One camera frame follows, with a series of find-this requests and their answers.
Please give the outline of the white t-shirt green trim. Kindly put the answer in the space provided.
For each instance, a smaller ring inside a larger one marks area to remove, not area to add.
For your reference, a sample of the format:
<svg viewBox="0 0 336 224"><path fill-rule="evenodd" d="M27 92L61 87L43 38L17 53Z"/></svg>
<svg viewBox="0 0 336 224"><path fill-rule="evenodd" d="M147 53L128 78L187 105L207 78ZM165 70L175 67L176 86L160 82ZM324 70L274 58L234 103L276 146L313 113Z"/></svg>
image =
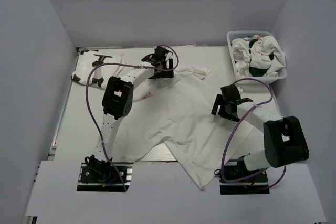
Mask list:
<svg viewBox="0 0 336 224"><path fill-rule="evenodd" d="M208 68L198 66L178 67L173 79L147 80L139 85L132 109L118 129L112 159L135 162L163 143L198 188L204 189L220 167L236 124L211 114L216 91L207 83L209 73ZM252 130L251 124L242 123L225 160Z"/></svg>

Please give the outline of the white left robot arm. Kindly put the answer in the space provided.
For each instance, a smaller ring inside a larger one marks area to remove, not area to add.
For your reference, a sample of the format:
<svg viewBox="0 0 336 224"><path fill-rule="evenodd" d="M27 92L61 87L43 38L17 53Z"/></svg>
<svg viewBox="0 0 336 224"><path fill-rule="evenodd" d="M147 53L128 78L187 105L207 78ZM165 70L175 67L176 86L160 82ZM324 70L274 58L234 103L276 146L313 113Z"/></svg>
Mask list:
<svg viewBox="0 0 336 224"><path fill-rule="evenodd" d="M121 77L111 76L103 98L103 123L98 125L89 104L89 84L86 84L85 97L89 114L98 130L99 139L91 156L85 157L86 166L93 169L93 176L101 182L110 178L112 150L122 120L130 113L133 105L134 90L147 79L172 78L179 65L176 51L166 45L159 45L154 52L141 59L137 65L125 63L103 63L92 69L88 79L98 69L105 66L124 66L131 71Z"/></svg>

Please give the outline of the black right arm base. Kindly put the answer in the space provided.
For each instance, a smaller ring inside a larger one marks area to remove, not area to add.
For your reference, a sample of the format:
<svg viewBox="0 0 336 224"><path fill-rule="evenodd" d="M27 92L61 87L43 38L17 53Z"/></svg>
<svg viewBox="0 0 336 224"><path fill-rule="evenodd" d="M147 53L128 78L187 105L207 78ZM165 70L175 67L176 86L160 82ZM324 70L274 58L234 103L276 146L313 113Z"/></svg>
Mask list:
<svg viewBox="0 0 336 224"><path fill-rule="evenodd" d="M270 194L268 177L266 172L262 172L251 177L256 171L248 171L238 165L224 166L226 180L237 180L237 182L225 182L221 176L221 170L214 171L215 177L219 178L219 188L221 195L262 195Z"/></svg>

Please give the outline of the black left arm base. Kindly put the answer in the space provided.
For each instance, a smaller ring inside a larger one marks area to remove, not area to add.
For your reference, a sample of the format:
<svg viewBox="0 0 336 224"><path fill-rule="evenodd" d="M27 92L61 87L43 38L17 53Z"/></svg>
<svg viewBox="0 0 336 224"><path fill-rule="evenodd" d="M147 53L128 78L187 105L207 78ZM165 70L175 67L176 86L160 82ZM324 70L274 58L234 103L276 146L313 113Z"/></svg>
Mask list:
<svg viewBox="0 0 336 224"><path fill-rule="evenodd" d="M126 192L132 178L132 163L100 161L93 155L81 163L77 191L79 192Z"/></svg>

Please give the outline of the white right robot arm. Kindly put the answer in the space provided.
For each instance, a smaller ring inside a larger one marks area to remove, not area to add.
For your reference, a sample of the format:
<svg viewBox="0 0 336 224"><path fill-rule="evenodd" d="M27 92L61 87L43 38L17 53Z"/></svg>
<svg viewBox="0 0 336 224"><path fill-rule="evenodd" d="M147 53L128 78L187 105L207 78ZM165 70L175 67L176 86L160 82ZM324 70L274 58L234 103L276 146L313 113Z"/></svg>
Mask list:
<svg viewBox="0 0 336 224"><path fill-rule="evenodd" d="M216 96L212 115L235 122L229 135L219 169L219 176L225 183L247 182L268 168L285 167L308 160L310 152L301 123L295 116L282 117L263 108L263 103L255 104L250 98L242 98L237 85L221 88ZM263 134L261 151L256 151L238 159L234 178L226 178L225 158L236 131L247 122Z"/></svg>

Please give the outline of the white t-shirt cartoon print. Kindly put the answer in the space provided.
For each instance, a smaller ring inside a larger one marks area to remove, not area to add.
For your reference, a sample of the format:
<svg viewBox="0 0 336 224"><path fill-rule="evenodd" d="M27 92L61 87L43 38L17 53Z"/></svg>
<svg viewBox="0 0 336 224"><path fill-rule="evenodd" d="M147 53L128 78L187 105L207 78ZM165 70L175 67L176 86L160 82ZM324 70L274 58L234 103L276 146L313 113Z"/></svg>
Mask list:
<svg viewBox="0 0 336 224"><path fill-rule="evenodd" d="M286 66L285 54L273 36L254 34L230 43L239 77L277 77Z"/></svg>

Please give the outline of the white plastic basket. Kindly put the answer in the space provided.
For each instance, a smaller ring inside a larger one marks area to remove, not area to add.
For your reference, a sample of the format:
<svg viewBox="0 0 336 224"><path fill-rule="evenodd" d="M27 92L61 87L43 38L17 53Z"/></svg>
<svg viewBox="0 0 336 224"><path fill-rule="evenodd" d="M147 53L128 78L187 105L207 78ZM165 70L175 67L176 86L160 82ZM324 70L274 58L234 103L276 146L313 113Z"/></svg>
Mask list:
<svg viewBox="0 0 336 224"><path fill-rule="evenodd" d="M229 31L226 38L236 80L253 78L271 84L287 77L285 53L271 33L237 30Z"/></svg>

